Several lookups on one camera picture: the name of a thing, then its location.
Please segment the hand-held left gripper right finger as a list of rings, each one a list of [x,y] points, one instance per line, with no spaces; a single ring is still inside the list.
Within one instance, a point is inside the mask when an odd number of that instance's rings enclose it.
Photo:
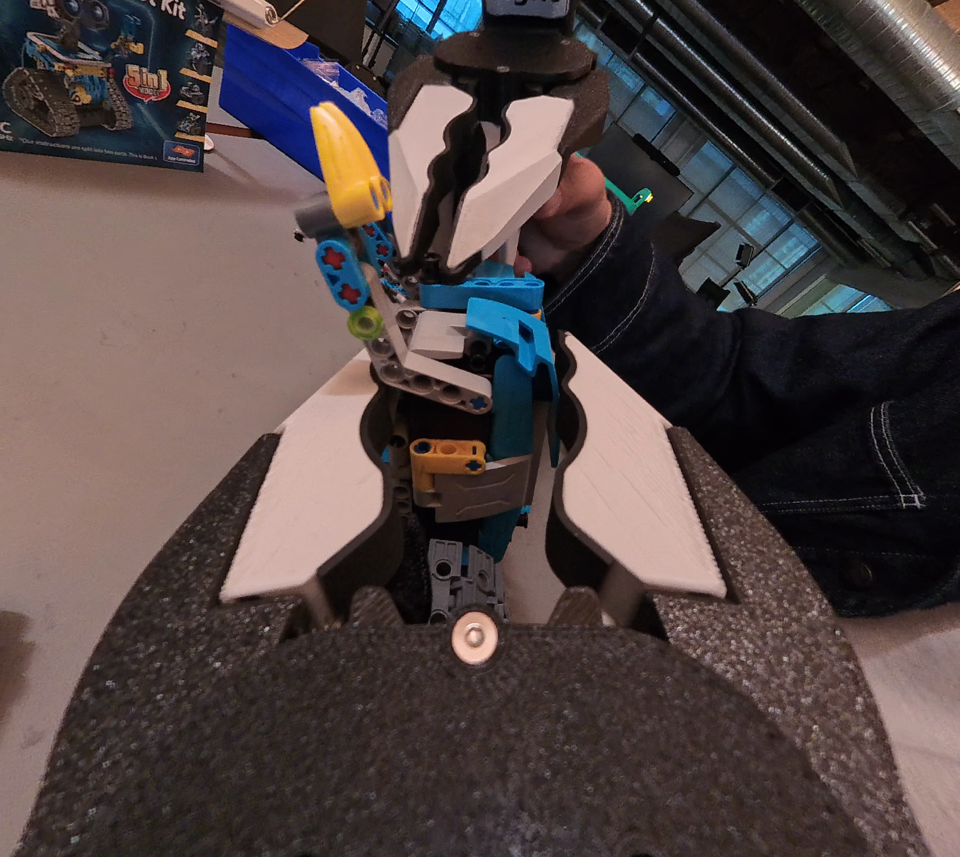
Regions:
[[[573,335],[558,334],[557,371],[565,452],[546,533],[554,573],[603,602],[646,590],[725,598],[669,423]]]

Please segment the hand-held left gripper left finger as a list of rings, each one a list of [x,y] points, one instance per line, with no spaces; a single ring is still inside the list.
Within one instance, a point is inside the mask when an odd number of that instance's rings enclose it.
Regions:
[[[396,573],[387,390],[362,350],[283,423],[221,589],[223,602],[302,594],[347,605]]]

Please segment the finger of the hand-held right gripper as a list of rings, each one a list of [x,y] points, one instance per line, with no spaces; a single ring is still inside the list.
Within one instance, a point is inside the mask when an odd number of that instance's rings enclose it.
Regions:
[[[400,125],[390,131],[392,226],[399,255],[423,255],[440,202],[454,194],[455,213],[487,175],[486,133],[476,98],[452,85],[420,87]]]
[[[559,143],[573,101],[538,95],[506,108],[509,132],[487,155],[483,177],[463,195],[449,247],[449,264],[491,257],[520,231],[556,191],[562,169]]]

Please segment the blue tracked toy robot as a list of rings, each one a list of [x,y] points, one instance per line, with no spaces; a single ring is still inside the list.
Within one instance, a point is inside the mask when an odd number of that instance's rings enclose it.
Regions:
[[[422,255],[403,258],[390,182],[334,102],[310,109],[327,199],[297,216],[376,378],[393,393],[396,512],[433,516],[428,620],[487,609],[509,617],[502,558],[536,488],[536,451],[556,408],[543,283],[508,257],[450,264],[454,193]],[[509,253],[516,237],[505,242]]]

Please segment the person's right forearm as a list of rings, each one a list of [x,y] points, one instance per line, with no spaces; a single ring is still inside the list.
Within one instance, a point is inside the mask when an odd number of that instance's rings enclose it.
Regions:
[[[618,201],[546,318],[703,449],[844,616],[959,596],[959,303],[716,311]]]

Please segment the grey desk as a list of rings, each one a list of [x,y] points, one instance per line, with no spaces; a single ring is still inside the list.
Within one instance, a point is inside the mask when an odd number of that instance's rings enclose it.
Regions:
[[[274,429],[351,356],[291,195],[2,163],[2,853],[832,855],[746,695],[632,630],[221,605]]]

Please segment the person's right hand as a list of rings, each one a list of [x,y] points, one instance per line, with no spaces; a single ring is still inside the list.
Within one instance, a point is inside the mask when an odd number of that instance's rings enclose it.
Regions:
[[[567,281],[606,231],[612,211],[600,168],[572,154],[558,189],[521,228],[515,276]]]

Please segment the teal plastic tub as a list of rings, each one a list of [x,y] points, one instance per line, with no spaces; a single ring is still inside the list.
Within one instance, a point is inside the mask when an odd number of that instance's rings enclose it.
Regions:
[[[649,188],[641,188],[639,191],[633,195],[628,194],[625,191],[622,191],[612,180],[605,179],[606,191],[613,195],[624,207],[625,211],[632,215],[639,208],[644,206],[647,203],[651,203],[654,198],[654,193]]]

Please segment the blue plastic bin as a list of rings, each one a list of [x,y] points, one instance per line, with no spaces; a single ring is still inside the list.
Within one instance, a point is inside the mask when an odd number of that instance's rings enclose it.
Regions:
[[[309,111],[332,102],[351,120],[382,175],[390,177],[387,102],[347,69],[332,64],[337,82],[321,77],[318,47],[284,49],[229,24],[220,107],[316,177],[322,176]]]

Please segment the small robot kit box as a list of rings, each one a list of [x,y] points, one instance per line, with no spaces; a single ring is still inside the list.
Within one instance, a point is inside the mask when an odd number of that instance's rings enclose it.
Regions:
[[[1,150],[203,171],[224,11],[211,0],[1,0]]]

